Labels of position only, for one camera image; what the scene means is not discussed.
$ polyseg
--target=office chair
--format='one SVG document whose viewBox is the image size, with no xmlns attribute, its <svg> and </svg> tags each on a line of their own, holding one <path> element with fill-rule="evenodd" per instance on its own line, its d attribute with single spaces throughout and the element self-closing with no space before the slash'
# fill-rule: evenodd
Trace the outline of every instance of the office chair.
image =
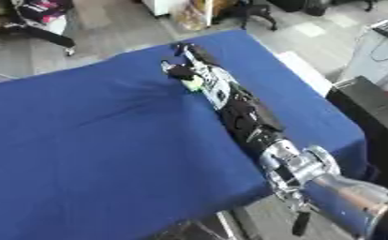
<svg viewBox="0 0 388 240">
<path fill-rule="evenodd" d="M 44 29 L 50 17 L 61 17 L 73 8 L 71 1 L 27 1 L 27 0 L 0 0 L 2 9 L 6 12 L 6 22 L 0 26 L 0 36 L 11 33 L 23 33 L 32 38 L 40 38 L 56 45 L 65 47 L 66 56 L 75 53 L 75 42 Z"/>
<path fill-rule="evenodd" d="M 253 0 L 239 0 L 233 6 L 220 10 L 217 16 L 213 19 L 213 24 L 218 24 L 227 18 L 238 18 L 242 21 L 241 28 L 245 30 L 251 16 L 264 18 L 270 22 L 270 29 L 272 31 L 277 30 L 276 20 L 271 16 L 270 5 L 254 5 Z"/>
</svg>

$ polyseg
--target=blue mat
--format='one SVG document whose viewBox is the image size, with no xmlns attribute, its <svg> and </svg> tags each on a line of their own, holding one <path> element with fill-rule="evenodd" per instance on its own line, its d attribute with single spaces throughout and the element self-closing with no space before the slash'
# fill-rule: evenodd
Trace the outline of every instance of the blue mat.
<svg viewBox="0 0 388 240">
<path fill-rule="evenodd" d="M 261 98 L 299 147 L 366 168 L 363 132 L 243 31 L 192 39 Z M 168 46 L 0 83 L 0 240 L 123 240 L 269 194 Z"/>
</svg>

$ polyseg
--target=green object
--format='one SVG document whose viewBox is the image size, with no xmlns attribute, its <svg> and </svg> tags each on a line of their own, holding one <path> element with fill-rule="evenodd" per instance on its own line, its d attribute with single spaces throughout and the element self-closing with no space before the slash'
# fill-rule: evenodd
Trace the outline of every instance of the green object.
<svg viewBox="0 0 388 240">
<path fill-rule="evenodd" d="M 201 77 L 194 76 L 192 81 L 182 80 L 183 85 L 191 92 L 199 91 L 202 87 L 203 80 Z"/>
</svg>

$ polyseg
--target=robotic arm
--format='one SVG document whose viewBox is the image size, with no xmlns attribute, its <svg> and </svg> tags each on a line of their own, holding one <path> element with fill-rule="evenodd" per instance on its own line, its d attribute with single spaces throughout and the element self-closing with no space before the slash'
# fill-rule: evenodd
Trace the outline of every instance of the robotic arm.
<svg viewBox="0 0 388 240">
<path fill-rule="evenodd" d="M 162 61 L 163 71 L 207 97 L 272 191 L 298 214 L 293 234 L 304 234 L 313 206 L 356 239 L 388 240 L 388 189 L 341 176 L 334 158 L 319 146 L 299 151 L 272 113 L 204 49 L 191 43 L 172 47 L 186 62 Z"/>
</svg>

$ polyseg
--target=gray floor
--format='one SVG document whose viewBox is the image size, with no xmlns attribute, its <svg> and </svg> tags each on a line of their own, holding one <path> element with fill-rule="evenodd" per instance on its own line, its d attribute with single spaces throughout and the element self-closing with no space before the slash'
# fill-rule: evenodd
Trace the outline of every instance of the gray floor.
<svg viewBox="0 0 388 240">
<path fill-rule="evenodd" d="M 65 57 L 61 48 L 23 37 L 0 39 L 0 73 L 16 78 L 95 63 L 118 53 L 236 28 L 228 20 L 200 32 L 184 31 L 168 18 L 155 19 L 143 5 L 129 0 L 75 0 L 67 34 L 77 44 L 77 53 Z M 352 3 L 329 9 L 324 17 L 285 13 L 274 7 L 279 30 L 271 32 L 267 22 L 255 20 L 248 32 L 274 53 L 294 51 L 316 70 L 330 75 L 352 55 L 355 40 L 364 25 L 388 18 L 388 1 L 366 13 L 364 4 Z M 290 235 L 292 217 L 274 198 L 248 207 L 264 239 L 297 239 Z M 321 217 L 314 217 L 303 239 L 348 239 Z"/>
</svg>

